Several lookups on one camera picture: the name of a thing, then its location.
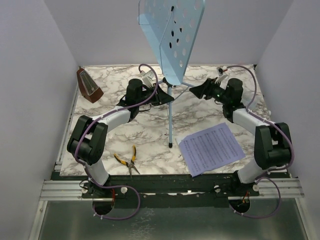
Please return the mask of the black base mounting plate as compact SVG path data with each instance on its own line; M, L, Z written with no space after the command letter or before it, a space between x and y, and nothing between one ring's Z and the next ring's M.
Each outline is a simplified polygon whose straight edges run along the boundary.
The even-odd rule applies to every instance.
M231 173L166 175L113 175L107 181L112 189L87 182L84 176L51 175L51 180L80 188L78 200L91 201L95 208L108 212L116 209L141 208L227 208L229 200L247 200L259 195L253 183L237 183Z

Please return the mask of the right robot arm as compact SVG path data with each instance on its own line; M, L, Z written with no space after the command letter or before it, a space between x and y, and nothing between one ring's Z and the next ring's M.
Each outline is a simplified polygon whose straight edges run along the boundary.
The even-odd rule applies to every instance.
M236 196L247 192L248 184L264 173L288 166L293 156L289 126L284 122L267 121L246 109L243 91L243 82L238 78L229 79L225 88L218 78L208 78L203 84L190 88L198 99L214 99L221 103L223 116L229 122L254 135L253 159L236 171L236 180L230 183L230 191Z

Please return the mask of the clear plastic compartment box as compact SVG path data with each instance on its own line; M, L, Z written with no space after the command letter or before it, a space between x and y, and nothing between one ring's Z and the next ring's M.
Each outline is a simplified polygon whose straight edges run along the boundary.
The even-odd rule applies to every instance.
M259 91L257 91L254 96L254 90L250 90L247 87L243 88L241 101L245 107L249 106L249 110L253 111L261 100L262 97Z

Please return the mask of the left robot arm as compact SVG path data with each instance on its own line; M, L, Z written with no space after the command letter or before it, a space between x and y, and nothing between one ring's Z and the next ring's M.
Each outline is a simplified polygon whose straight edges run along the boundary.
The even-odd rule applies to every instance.
M99 197L107 197L111 191L111 185L107 182L110 175L101 160L107 134L131 122L140 112L141 105L160 106L173 100L160 86L154 84L147 88L140 79L133 78L128 82L126 94L110 112L78 118L67 143L67 151L84 167L89 180L95 183L93 191Z

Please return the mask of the yellow handled needle-nose pliers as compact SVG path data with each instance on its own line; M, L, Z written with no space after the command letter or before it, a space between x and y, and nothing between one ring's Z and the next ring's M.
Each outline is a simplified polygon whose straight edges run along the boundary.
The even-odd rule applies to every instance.
M137 149L136 149L135 145L132 146L132 150L133 150L133 154L132 154L130 161L122 160L116 153L113 154L114 158L120 164L122 164L128 168L130 177L132 177L132 169L134 169L140 175L140 172L138 171L138 169L135 166L135 160L136 160L136 155L137 155Z

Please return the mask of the light blue music stand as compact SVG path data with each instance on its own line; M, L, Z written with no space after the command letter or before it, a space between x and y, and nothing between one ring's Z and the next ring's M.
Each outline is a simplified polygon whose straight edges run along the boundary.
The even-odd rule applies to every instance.
M140 0L140 25L161 72L167 94L184 85L185 72L205 11L204 0Z

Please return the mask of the brown wooden metronome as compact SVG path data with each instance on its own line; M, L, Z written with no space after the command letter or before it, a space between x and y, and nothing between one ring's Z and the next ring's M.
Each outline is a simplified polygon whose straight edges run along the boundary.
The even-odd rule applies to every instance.
M81 95L90 103L94 104L103 96L102 89L84 68L80 68L76 72L76 76Z

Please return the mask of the sheet music page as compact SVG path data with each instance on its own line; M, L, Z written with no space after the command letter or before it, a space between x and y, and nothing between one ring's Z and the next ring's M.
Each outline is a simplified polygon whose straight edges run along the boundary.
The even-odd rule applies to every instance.
M245 157L243 149L226 123L220 123L176 140L192 177Z

